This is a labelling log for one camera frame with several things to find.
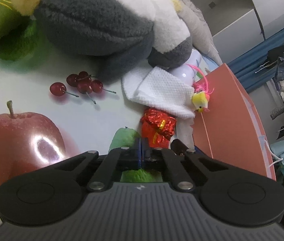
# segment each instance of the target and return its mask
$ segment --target metal screw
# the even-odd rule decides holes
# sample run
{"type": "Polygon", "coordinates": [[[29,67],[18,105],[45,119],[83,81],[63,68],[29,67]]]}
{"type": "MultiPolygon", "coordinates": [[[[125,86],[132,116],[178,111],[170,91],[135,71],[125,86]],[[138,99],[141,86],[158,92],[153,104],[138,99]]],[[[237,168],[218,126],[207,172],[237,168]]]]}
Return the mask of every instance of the metal screw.
{"type": "Polygon", "coordinates": [[[178,188],[182,190],[190,190],[191,188],[193,188],[193,184],[188,181],[182,181],[178,184],[178,188]]]}
{"type": "Polygon", "coordinates": [[[89,185],[90,189],[93,190],[101,190],[104,188],[104,186],[105,186],[104,183],[99,181],[94,181],[89,185]]]}

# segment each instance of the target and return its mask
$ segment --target duck keychain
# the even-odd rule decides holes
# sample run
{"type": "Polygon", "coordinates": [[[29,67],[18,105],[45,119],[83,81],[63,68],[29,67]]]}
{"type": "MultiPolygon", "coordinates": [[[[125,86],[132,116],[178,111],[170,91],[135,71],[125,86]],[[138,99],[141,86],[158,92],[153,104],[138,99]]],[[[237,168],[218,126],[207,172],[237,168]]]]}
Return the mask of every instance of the duck keychain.
{"type": "Polygon", "coordinates": [[[187,65],[190,66],[192,69],[198,71],[203,76],[205,81],[205,84],[193,83],[194,94],[192,96],[192,103],[195,106],[197,112],[209,111],[208,105],[209,105],[210,95],[212,94],[214,89],[211,92],[209,92],[209,82],[200,68],[191,64],[187,65]]]}

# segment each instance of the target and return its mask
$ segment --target red foil wrapper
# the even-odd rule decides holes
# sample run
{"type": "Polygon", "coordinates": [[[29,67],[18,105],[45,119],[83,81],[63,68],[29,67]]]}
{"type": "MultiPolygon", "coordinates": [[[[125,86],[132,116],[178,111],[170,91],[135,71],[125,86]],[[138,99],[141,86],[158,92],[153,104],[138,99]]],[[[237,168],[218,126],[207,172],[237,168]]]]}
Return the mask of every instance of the red foil wrapper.
{"type": "Polygon", "coordinates": [[[144,111],[141,122],[142,137],[149,139],[150,147],[169,147],[170,138],[174,135],[175,118],[164,111],[149,108],[144,111]]]}

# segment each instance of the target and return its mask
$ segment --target apple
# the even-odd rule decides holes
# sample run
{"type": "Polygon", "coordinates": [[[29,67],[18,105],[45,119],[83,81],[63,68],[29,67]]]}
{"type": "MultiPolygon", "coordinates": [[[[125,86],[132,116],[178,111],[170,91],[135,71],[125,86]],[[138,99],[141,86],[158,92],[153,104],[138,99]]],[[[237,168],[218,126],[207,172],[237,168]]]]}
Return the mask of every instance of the apple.
{"type": "Polygon", "coordinates": [[[14,176],[69,158],[60,131],[46,116],[25,112],[0,114],[0,185],[14,176]]]}

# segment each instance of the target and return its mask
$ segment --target white table surface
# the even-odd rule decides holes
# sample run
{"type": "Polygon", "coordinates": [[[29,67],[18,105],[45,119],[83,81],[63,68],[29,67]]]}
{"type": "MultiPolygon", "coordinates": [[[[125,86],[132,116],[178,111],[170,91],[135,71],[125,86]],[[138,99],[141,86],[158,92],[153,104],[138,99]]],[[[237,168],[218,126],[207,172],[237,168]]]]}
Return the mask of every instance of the white table surface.
{"type": "Polygon", "coordinates": [[[63,96],[64,101],[59,101],[49,91],[52,83],[62,82],[71,92],[66,77],[82,70],[94,74],[94,65],[87,57],[65,56],[55,49],[42,65],[30,71],[16,71],[0,60],[0,114],[8,113],[6,102],[12,100],[15,113],[36,112],[50,118],[59,128],[67,152],[76,155],[97,150],[107,154],[119,128],[138,129],[145,107],[123,97],[120,81],[105,87],[117,94],[92,93],[97,105],[80,93],[80,98],[67,95],[63,96]]]}

